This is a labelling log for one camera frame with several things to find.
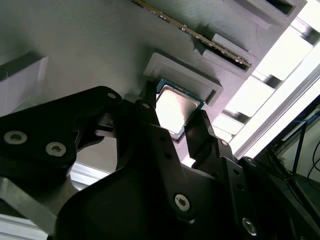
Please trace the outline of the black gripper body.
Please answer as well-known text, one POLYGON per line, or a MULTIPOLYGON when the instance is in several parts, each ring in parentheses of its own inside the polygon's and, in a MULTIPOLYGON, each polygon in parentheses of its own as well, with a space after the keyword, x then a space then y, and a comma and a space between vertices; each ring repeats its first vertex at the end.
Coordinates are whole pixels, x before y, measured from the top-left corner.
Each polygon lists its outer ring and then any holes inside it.
POLYGON ((177 159, 130 162, 80 191, 58 214, 55 240, 223 240, 239 235, 232 178, 218 159, 208 174, 177 159))

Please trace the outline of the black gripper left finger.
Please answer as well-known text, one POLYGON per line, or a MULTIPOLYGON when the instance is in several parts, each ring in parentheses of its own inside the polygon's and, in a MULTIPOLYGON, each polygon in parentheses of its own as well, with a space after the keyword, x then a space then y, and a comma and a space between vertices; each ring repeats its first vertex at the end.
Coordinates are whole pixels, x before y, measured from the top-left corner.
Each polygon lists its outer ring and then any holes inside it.
POLYGON ((123 100, 105 86, 3 116, 0 136, 0 174, 33 188, 62 184, 77 153, 105 137, 117 141, 116 171, 132 162, 179 160, 155 105, 123 100))

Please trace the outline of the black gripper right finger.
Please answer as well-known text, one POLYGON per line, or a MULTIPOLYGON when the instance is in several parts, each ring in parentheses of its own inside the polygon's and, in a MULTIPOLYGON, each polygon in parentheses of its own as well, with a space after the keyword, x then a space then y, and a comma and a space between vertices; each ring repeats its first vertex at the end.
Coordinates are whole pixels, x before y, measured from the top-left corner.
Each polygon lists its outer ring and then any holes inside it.
POLYGON ((253 159, 234 158, 231 147, 215 135, 204 110, 186 124, 192 168, 212 176, 226 193, 232 223, 246 240, 306 240, 308 224, 266 171, 253 159))

